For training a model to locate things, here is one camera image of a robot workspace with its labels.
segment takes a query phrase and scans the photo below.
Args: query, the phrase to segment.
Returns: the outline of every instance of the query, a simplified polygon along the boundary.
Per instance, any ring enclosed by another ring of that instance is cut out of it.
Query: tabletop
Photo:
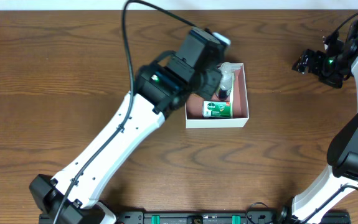
[[[243,62],[250,119],[244,128],[186,129],[175,111],[130,155],[101,199],[112,209],[280,208],[326,165],[333,137],[356,113],[354,79],[333,89],[291,70],[323,50],[355,11],[177,11],[232,41]],[[0,223],[37,223],[28,186],[75,159],[130,88],[120,11],[0,12]],[[130,11],[135,70],[177,50],[190,27],[157,11]],[[347,34],[349,25],[341,31]],[[335,206],[358,223],[358,192]]]

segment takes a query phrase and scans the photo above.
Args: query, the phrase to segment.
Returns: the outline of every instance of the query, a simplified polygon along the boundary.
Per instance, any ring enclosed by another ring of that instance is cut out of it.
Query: black wire
[[[343,185],[340,187],[328,200],[326,200],[320,207],[318,207],[312,214],[310,214],[301,224],[306,224],[312,217],[314,217],[317,213],[319,213],[325,206],[327,206],[334,198],[336,198],[341,192],[343,192],[346,188],[351,188],[358,191],[358,187],[354,187],[351,185]]]
[[[78,179],[79,177],[82,175],[83,171],[90,165],[90,163],[93,162],[93,160],[102,152],[102,150],[104,150],[104,148],[115,138],[115,136],[122,130],[124,130],[124,125],[126,124],[127,120],[129,119],[130,113],[131,113],[131,109],[133,107],[133,97],[136,94],[134,92],[134,73],[133,73],[133,65],[131,63],[131,55],[130,55],[130,50],[129,50],[129,42],[128,42],[128,36],[126,34],[126,10],[127,7],[129,6],[130,3],[135,2],[135,3],[139,3],[139,4],[144,4],[146,6],[152,7],[154,9],[157,9],[181,22],[184,22],[185,24],[188,24],[189,26],[195,26],[193,23],[165,10],[165,9],[161,9],[160,7],[154,6],[153,4],[150,4],[148,2],[143,2],[143,1],[139,1],[139,0],[128,0],[123,8],[123,12],[122,12],[122,18],[121,18],[121,28],[122,28],[122,38],[123,38],[123,44],[124,44],[124,48],[125,48],[125,53],[126,53],[126,61],[128,64],[128,70],[129,70],[129,76],[130,76],[130,101],[129,101],[129,107],[128,107],[128,111],[126,112],[126,116],[125,118],[123,118],[122,123],[117,127],[117,129],[115,130],[115,132],[108,138],[108,140],[106,142],[104,142],[104,144],[96,151],[96,153],[94,153],[94,155],[91,156],[91,158],[89,158],[89,160],[87,160],[87,162],[85,163],[85,165],[83,165],[83,167],[79,170],[79,172],[76,174],[76,176],[71,179],[71,184],[68,186],[67,191],[65,192],[65,195],[61,201],[61,204],[59,206],[59,209],[57,210],[57,213],[55,214],[55,218],[53,221],[53,224],[57,224],[57,221],[59,219],[59,216],[61,214],[62,208],[64,207],[64,203],[67,201],[69,193],[71,192],[72,188],[74,185],[78,184]]]
[[[245,211],[245,216],[246,216],[247,220],[249,220],[252,224],[256,224],[256,223],[255,223],[254,221],[252,221],[252,218],[251,218],[251,217],[248,216],[248,211],[249,211],[252,207],[254,207],[254,206],[256,206],[256,205],[264,205],[266,208],[268,208],[268,206],[267,206],[265,203],[263,203],[263,202],[255,202],[255,203],[251,204],[251,205],[249,206],[249,208],[247,209],[247,211]]]
[[[338,28],[336,28],[336,30],[333,33],[338,32],[339,29],[342,28],[343,25],[345,25],[347,22],[349,22],[351,19],[355,18],[356,16],[358,16],[358,12],[355,13],[353,16],[347,18],[341,25],[339,25]]]

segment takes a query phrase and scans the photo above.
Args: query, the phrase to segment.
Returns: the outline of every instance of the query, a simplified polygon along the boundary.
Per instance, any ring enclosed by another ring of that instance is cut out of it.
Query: bottle
[[[222,72],[222,79],[215,94],[220,101],[225,101],[230,96],[231,89],[233,88],[231,63],[225,62],[219,69]]]

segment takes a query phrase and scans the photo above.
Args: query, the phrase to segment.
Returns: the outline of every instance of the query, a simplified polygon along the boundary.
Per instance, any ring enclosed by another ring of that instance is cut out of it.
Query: white wall
[[[122,9],[126,0],[0,0],[0,10]],[[165,9],[358,9],[358,0],[146,0]],[[132,4],[130,9],[148,9]]]

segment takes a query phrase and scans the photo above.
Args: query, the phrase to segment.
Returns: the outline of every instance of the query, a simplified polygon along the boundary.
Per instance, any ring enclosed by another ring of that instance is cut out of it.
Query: white box
[[[232,65],[235,73],[233,118],[204,119],[202,117],[204,99],[197,95],[191,95],[185,105],[186,128],[241,128],[245,126],[245,123],[249,120],[245,71],[243,63],[232,63]],[[214,96],[212,101],[217,101],[217,98]]]

